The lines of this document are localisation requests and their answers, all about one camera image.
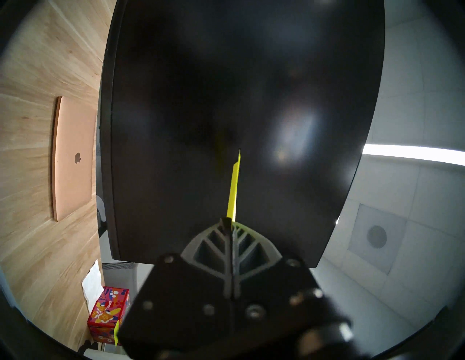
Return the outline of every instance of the laptop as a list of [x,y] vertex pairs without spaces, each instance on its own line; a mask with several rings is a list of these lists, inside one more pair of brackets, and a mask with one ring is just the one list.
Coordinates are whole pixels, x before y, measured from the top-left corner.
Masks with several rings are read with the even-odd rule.
[[53,215],[60,221],[87,204],[92,192],[92,159],[97,111],[59,97],[52,155]]

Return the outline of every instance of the ceiling light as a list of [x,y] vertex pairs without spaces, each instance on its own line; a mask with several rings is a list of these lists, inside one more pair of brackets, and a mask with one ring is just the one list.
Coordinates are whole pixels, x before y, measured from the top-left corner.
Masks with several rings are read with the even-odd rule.
[[465,152],[448,149],[427,148],[422,146],[374,145],[363,147],[363,154],[405,157],[409,159],[439,161],[465,166]]

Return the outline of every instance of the wood panel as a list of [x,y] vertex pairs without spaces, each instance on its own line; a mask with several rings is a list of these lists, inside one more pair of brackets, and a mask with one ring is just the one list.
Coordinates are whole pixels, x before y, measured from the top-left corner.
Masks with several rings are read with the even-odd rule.
[[75,350],[90,336],[81,283],[100,259],[95,156],[91,202],[55,222],[54,109],[57,96],[97,109],[115,3],[40,1],[0,59],[0,265],[26,317]]

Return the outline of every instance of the yellow paper strip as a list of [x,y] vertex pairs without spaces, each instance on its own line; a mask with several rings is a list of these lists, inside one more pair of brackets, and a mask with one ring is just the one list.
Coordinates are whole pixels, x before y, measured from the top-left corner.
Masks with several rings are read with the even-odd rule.
[[118,331],[120,329],[120,321],[118,320],[115,325],[115,330],[113,331],[113,335],[115,338],[115,346],[118,344]]
[[237,163],[232,167],[231,189],[229,190],[228,211],[226,217],[236,221],[236,199],[237,199],[237,181],[239,179],[240,150]]

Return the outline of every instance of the red tissue box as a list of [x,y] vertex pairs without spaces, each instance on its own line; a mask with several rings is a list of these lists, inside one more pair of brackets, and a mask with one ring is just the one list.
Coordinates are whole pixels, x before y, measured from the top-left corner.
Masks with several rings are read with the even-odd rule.
[[94,341],[118,344],[118,332],[129,302],[129,289],[103,287],[87,320]]

